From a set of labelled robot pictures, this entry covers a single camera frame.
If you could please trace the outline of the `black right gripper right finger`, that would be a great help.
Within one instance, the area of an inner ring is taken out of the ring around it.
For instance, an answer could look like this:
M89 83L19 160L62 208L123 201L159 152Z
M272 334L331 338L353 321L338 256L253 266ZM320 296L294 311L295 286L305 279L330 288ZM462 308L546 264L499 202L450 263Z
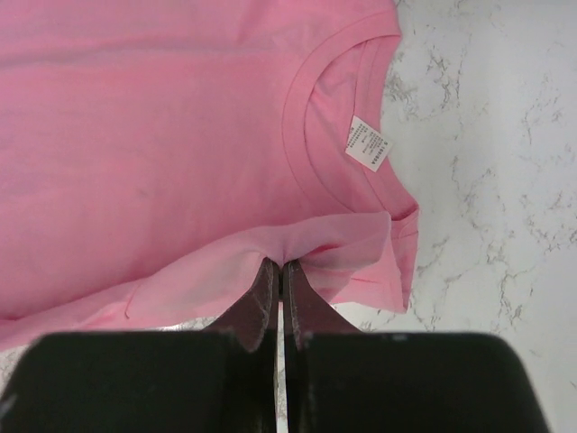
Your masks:
M309 334L360 333L312 288L299 261L282 269L281 300L285 347L302 347Z

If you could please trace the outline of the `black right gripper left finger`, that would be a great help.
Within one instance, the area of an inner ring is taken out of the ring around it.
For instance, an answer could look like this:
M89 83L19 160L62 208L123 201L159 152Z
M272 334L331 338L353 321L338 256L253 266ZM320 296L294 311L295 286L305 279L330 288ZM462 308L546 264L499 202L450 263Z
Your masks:
M275 352L278 335L278 265L266 258L251 287L205 331L233 336L246 352Z

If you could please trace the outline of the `pink t shirt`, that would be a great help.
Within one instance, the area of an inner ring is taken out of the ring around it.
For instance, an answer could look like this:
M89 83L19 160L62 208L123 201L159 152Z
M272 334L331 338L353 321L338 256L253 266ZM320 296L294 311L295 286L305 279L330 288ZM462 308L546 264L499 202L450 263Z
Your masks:
M1 347L216 316L268 258L403 312L418 206L379 131L391 1L4 1Z

